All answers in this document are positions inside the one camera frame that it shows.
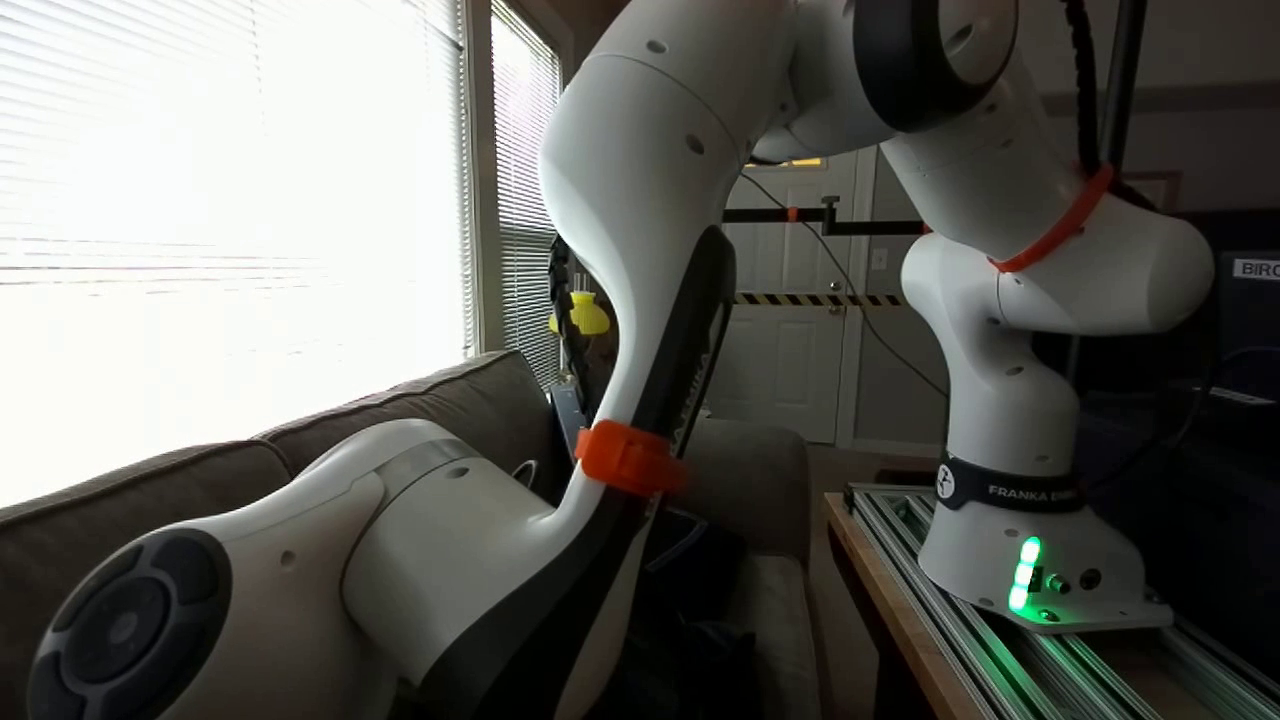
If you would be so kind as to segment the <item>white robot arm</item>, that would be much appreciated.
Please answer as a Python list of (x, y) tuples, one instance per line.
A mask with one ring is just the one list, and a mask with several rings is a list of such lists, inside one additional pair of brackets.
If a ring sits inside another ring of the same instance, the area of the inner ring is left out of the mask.
[(282, 487), (153, 526), (47, 619), (26, 720), (578, 720), (630, 615), (675, 440), (732, 298), (752, 161), (878, 149), (922, 230), (899, 285), (948, 365), (922, 577), (1037, 631), (1152, 627), (1139, 552), (1071, 477), (1045, 333), (1149, 337), (1210, 286), (1207, 240), (1050, 151), (1020, 0), (628, 0), (540, 151), (619, 355), (540, 498), (431, 419), (372, 425)]

